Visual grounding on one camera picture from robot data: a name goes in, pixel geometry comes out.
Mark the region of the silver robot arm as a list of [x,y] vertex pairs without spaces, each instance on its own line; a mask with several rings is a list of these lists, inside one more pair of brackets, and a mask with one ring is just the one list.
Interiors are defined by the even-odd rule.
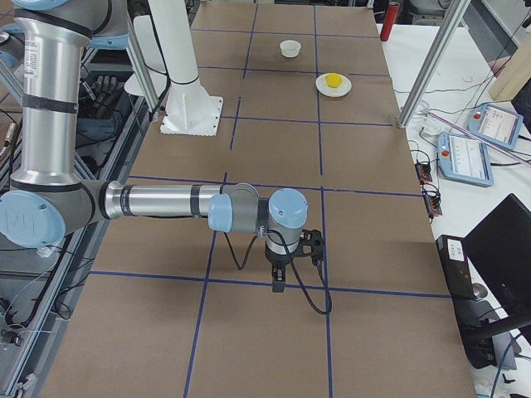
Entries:
[[308,203],[283,188],[260,197],[248,184],[124,185],[83,180],[74,172],[81,52],[87,46],[125,48],[124,1],[17,1],[25,37],[22,163],[1,198],[1,232],[12,243],[40,248],[81,227],[120,216],[205,218],[215,231],[265,238],[272,289],[303,245]]

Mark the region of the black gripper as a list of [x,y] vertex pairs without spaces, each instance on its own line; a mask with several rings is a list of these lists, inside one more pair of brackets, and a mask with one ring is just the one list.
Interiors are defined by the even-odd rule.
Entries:
[[272,292],[283,293],[285,291],[285,268],[286,265],[299,255],[297,252],[290,254],[277,254],[268,246],[265,248],[265,257],[271,264],[272,269]]

